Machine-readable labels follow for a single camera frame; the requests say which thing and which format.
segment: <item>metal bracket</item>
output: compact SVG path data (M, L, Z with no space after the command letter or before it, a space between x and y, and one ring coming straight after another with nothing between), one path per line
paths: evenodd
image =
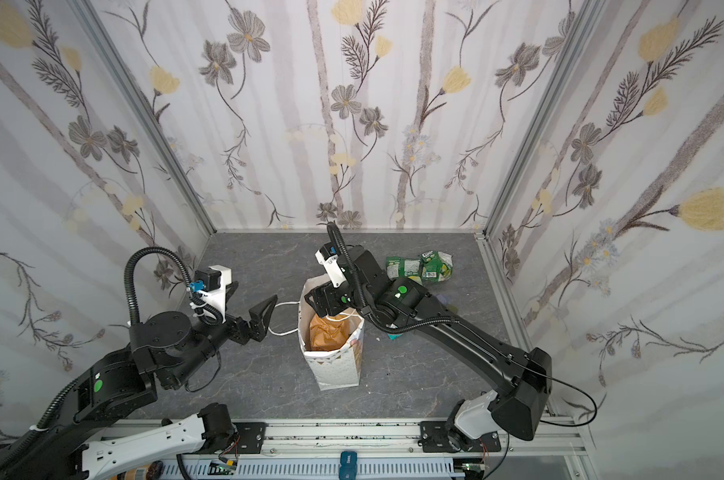
M235 422L239 440L237 440L237 453L239 455L260 455L263 440L266 438L265 422Z
M423 453L455 453L461 452L482 452L482 443L485 444L488 452L500 452L501 441L497 432L485 433L476 440L464 438L469 447L460 448L453 446L448 437L446 422L420 422L420 440L418 445L423 448Z

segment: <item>gray marble surface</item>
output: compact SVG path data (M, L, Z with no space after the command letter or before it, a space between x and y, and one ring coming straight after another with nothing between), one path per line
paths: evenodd
M429 283L458 307L459 315L492 336L508 340L498 304L491 293L479 247L471 234L353 234L350 244L364 245L379 264L386 256L415 257L427 250L453 255L453 278ZM324 273L314 252L326 234L216 234L201 265L233 270L240 286L229 308L247 318L247 310L277 293L279 301L298 300L302 282ZM279 306L271 317L275 332L293 329L297 305ZM183 418L210 402L228 405L233 418L375 418L447 416L461 398L474 398L487 384L459 360L413 334L390 340L372 325L365 327L359 386L321 392L303 359L297 334L269 335L261 343L227 342L223 368L198 393L160 391L159 399L133 418ZM191 379L191 388L211 378L217 363L207 362Z

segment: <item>brown crumpled paper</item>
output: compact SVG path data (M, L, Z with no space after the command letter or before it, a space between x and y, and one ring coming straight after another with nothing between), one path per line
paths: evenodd
M338 350L349 339L349 319L333 321L335 317L322 318L314 313L309 324L309 343L314 352Z

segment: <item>green chip package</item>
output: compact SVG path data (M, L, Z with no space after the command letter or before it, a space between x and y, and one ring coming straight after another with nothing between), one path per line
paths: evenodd
M424 282L443 282L453 274L453 256L429 250L421 255L423 268L420 277Z
M420 274L419 258L404 258L402 256L386 257L386 274L390 279L401 276L417 276Z

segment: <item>gift bag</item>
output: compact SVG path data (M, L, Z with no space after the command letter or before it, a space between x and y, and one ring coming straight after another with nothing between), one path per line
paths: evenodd
M298 341L303 358L309 364L309 368L317 379L319 390L342 389L359 384L359 376L362 373L362 340L364 333L364 319L356 315L354 309L347 309L337 315L349 317L344 322L349 322L349 339L338 350L329 352L312 352L309 326L315 312L311 305L306 303L305 295L315 286L329 281L327 274L309 278L303 285L303 292L300 293L300 304L298 306Z

